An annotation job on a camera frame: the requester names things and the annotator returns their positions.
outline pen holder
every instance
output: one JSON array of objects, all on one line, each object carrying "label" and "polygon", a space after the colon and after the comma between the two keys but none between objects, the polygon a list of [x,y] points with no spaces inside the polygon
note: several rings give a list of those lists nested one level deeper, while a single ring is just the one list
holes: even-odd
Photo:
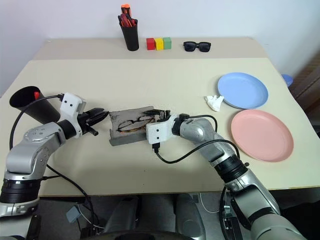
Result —
[{"label": "pen holder", "polygon": [[[26,86],[16,91],[10,98],[10,105],[20,111],[23,110],[28,104],[36,100],[35,92],[38,93],[37,99],[42,99],[44,95],[36,86]],[[60,118],[60,113],[46,100],[41,100],[34,103],[25,111],[33,119],[42,124],[50,122],[57,122]]]},{"label": "pen holder", "polygon": [[136,51],[139,49],[138,40],[138,21],[136,20],[136,25],[131,27],[121,26],[121,30],[124,36],[126,48],[129,51]]}]

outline red cap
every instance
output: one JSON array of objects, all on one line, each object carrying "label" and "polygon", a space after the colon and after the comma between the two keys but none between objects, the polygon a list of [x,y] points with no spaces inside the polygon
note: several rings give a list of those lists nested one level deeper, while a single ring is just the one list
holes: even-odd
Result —
[{"label": "red cap", "polygon": [[34,92],[34,99],[37,100],[40,97],[40,92],[35,91]]}]

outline green block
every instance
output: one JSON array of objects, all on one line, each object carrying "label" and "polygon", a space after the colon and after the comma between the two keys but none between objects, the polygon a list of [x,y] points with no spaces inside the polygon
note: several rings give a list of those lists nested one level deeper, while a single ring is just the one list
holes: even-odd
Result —
[{"label": "green block", "polygon": [[163,49],[171,49],[171,38],[170,37],[163,37]]}]

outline yellow block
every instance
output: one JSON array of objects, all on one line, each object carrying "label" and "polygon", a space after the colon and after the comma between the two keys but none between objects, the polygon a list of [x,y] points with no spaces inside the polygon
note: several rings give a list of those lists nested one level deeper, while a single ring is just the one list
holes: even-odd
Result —
[{"label": "yellow block", "polygon": [[155,49],[163,50],[164,49],[164,40],[162,38],[155,38]]}]

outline orange marker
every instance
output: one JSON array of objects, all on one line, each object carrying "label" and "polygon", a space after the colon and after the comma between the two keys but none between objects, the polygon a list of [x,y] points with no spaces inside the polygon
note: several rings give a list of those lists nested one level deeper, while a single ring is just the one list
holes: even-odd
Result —
[{"label": "orange marker", "polygon": [[123,14],[129,14],[129,16],[131,17],[130,5],[129,5],[128,3],[122,4],[122,5],[121,5],[121,12],[122,12]]}]

